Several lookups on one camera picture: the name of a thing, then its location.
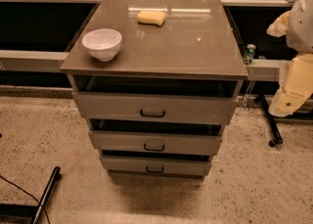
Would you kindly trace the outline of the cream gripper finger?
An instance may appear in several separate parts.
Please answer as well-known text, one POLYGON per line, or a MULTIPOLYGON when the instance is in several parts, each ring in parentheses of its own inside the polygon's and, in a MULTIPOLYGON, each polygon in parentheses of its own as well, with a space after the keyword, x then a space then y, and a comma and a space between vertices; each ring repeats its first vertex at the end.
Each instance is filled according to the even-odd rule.
POLYGON ((286 117, 292 115, 304 103, 302 98, 278 91, 272 99, 268 112, 277 117, 286 117))
POLYGON ((279 15, 267 28, 266 33, 274 37, 282 37, 287 33, 290 11, 279 15))

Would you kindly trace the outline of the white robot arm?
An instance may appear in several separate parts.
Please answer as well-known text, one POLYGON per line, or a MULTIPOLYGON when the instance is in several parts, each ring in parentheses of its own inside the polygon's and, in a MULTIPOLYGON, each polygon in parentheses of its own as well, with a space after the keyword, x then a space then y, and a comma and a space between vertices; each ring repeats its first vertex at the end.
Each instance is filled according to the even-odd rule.
POLYGON ((297 52, 290 62, 282 63, 279 89, 269 106, 272 115, 286 117, 313 94, 313 0, 297 0, 269 25, 267 33, 285 36, 287 45, 297 52))

